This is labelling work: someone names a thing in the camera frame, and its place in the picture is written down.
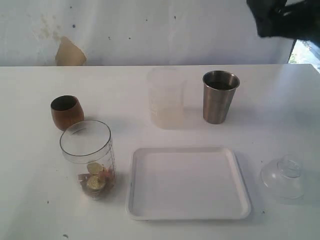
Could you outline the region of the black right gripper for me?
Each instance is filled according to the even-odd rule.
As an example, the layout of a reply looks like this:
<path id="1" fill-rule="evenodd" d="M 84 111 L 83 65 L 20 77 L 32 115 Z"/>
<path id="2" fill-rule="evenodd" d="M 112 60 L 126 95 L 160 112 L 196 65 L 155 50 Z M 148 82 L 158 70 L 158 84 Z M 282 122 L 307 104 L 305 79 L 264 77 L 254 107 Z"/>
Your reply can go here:
<path id="1" fill-rule="evenodd" d="M 261 38 L 320 41 L 320 2 L 299 0 L 248 0 L 246 2 Z"/>

